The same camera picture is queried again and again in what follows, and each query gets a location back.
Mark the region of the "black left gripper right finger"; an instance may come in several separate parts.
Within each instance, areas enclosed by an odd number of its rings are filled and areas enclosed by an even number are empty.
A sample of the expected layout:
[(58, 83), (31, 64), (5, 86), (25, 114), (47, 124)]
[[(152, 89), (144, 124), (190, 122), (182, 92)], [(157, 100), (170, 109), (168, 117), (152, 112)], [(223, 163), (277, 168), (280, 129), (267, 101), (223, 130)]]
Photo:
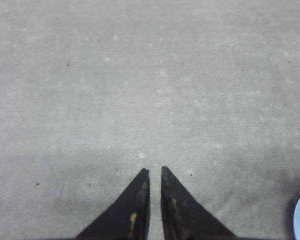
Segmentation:
[(160, 206), (166, 240), (236, 237), (196, 201), (167, 166), (161, 168)]

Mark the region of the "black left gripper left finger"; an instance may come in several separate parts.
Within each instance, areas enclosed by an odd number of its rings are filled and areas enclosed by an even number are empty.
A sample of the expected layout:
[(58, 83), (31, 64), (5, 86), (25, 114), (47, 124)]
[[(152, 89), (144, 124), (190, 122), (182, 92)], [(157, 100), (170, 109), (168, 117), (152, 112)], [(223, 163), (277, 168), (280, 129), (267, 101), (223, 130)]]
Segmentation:
[(146, 240), (150, 225), (150, 173), (141, 169), (121, 195), (76, 240)]

